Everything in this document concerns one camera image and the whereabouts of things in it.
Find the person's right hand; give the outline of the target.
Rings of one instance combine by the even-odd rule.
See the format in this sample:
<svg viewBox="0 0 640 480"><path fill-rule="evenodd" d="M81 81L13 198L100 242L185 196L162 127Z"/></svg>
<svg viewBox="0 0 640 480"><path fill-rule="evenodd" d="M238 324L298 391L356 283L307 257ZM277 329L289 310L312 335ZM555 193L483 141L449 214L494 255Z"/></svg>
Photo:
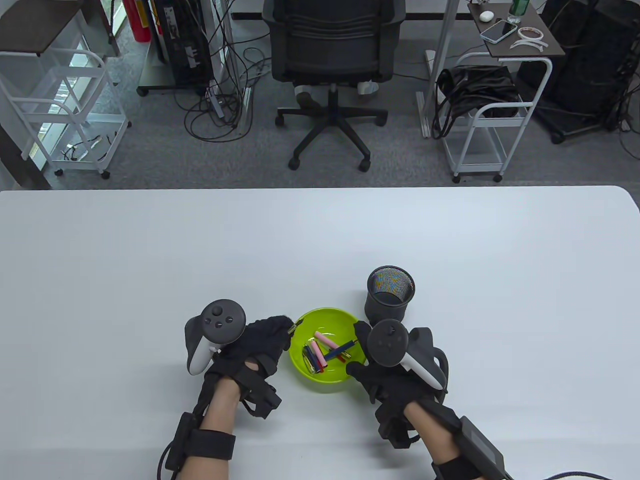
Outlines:
<svg viewBox="0 0 640 480"><path fill-rule="evenodd" d="M355 336L365 352L368 363L352 361L346 365L346 373L359 382L369 395L371 403L382 404L382 419L407 419L406 407L413 402L424 407L426 412L435 416L444 428L454 432L461 427L457 414L439 402L439 393L429 386L419 375L407 371L402 366L382 366L373 361L366 347L372 328L368 323L359 321L354 324Z"/></svg>

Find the person's left hand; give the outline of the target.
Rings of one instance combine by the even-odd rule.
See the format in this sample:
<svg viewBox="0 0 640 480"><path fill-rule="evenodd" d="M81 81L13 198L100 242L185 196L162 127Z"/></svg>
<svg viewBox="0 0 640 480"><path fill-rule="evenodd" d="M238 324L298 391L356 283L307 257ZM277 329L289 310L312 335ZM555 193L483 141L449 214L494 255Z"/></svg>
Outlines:
<svg viewBox="0 0 640 480"><path fill-rule="evenodd" d="M294 322L285 315L249 323L240 338L214 354L199 402L210 402L217 384L228 377L238 384L242 402L253 403L258 410L276 409L281 400L266 380L277 372L281 355L290 349L292 327Z"/></svg>

